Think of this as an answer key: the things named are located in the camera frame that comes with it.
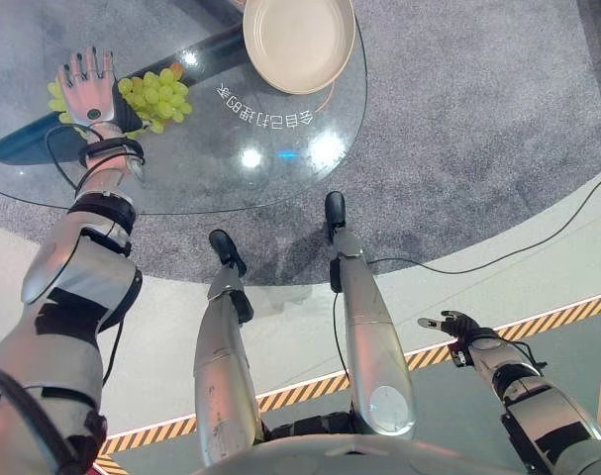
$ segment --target glass tabletop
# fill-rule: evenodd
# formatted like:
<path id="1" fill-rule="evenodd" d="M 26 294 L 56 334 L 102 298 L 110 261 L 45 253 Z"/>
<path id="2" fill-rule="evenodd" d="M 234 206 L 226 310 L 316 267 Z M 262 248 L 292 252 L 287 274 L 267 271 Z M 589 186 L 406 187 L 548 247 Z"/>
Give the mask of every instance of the glass tabletop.
<path id="1" fill-rule="evenodd" d="M 73 190 L 52 165 L 48 82 L 86 46 L 113 51 L 118 77 L 179 62 L 192 114 L 137 137 L 147 214 L 229 211 L 287 199 L 328 175 L 362 121 L 366 68 L 359 31 L 338 79 L 308 95 L 268 85 L 250 64 L 231 0 L 0 0 L 0 193 L 66 208 Z M 52 136 L 73 180 L 86 171 L 73 130 Z"/>

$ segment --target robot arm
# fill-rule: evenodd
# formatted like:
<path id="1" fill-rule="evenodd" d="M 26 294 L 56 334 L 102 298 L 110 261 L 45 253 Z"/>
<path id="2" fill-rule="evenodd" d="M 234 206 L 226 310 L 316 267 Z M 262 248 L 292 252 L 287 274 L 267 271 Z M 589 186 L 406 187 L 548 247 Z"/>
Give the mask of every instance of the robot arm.
<path id="1" fill-rule="evenodd" d="M 79 72 L 80 57 L 72 57 L 58 82 L 74 120 L 102 139 L 87 137 L 93 142 L 84 150 L 89 172 L 32 262 L 23 282 L 23 315 L 0 342 L 0 374 L 38 403 L 77 463 L 65 471 L 44 457 L 11 398 L 0 395 L 0 474 L 88 470 L 106 436 L 96 335 L 125 317 L 142 286 L 128 255 L 143 160 L 132 155 L 143 152 L 122 133 L 138 125 L 132 124 L 137 116 L 111 95 L 110 54 L 99 73 L 94 49 L 85 55 L 85 72 Z M 126 112 L 124 121 L 117 110 Z"/>
<path id="2" fill-rule="evenodd" d="M 544 379 L 542 367 L 518 343 L 501 339 L 465 314 L 442 312 L 425 328 L 455 336 L 451 358 L 473 366 L 502 402 L 502 424 L 530 473 L 601 474 L 601 429 L 573 400 Z"/>

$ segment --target bunch of grapes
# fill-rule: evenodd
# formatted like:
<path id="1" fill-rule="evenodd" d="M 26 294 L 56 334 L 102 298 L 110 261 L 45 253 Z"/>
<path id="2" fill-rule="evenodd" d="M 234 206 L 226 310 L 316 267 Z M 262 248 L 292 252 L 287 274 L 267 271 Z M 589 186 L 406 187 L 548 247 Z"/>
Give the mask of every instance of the bunch of grapes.
<path id="1" fill-rule="evenodd" d="M 169 121 L 180 124 L 184 116 L 192 112 L 192 106 L 186 101 L 188 87 L 179 82 L 182 73 L 181 64 L 174 63 L 159 75 L 149 71 L 144 78 L 124 77 L 118 81 L 118 89 L 126 102 L 143 121 L 150 123 L 150 130 L 156 134 L 162 134 Z M 58 83 L 50 82 L 47 88 L 53 96 L 49 102 L 50 109 L 60 112 L 58 119 L 62 123 L 71 123 Z M 129 132 L 127 136 L 133 139 L 143 131 Z"/>

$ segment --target gray carpet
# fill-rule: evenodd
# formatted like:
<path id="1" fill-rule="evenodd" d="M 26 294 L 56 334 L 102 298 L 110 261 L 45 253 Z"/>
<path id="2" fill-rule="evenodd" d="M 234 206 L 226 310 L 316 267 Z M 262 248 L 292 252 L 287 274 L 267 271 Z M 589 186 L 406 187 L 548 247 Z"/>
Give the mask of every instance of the gray carpet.
<path id="1" fill-rule="evenodd" d="M 144 273 L 210 280 L 218 264 L 207 234 L 221 227 L 250 284 L 325 281 L 323 200 L 333 189 L 370 256 L 426 261 L 525 221 L 601 171 L 601 2 L 355 7 L 368 100 L 345 161 L 281 204 L 140 218 L 133 259 Z M 27 238 L 41 240 L 56 216 L 0 197 L 0 226 Z"/>

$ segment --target white floor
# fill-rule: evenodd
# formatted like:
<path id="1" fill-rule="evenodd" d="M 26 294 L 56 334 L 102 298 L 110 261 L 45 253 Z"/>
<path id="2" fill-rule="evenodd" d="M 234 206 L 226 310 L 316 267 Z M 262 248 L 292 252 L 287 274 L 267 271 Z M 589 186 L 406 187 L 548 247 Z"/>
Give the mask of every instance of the white floor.
<path id="1" fill-rule="evenodd" d="M 430 263 L 459 270 L 540 240 L 557 230 L 601 174 L 522 225 Z M 21 313 L 20 287 L 37 246 L 0 229 L 0 338 Z M 497 326 L 601 293 L 601 188 L 558 237 L 486 269 L 458 276 L 408 268 L 378 277 L 405 351 L 444 340 L 421 317 L 457 309 Z M 192 361 L 206 286 L 145 276 L 129 312 L 103 412 L 118 432 L 193 412 Z M 243 328 L 256 391 L 340 369 L 328 284 L 248 287 L 254 320 Z M 343 310 L 338 308 L 339 327 Z M 115 330 L 101 335 L 108 358 Z"/>

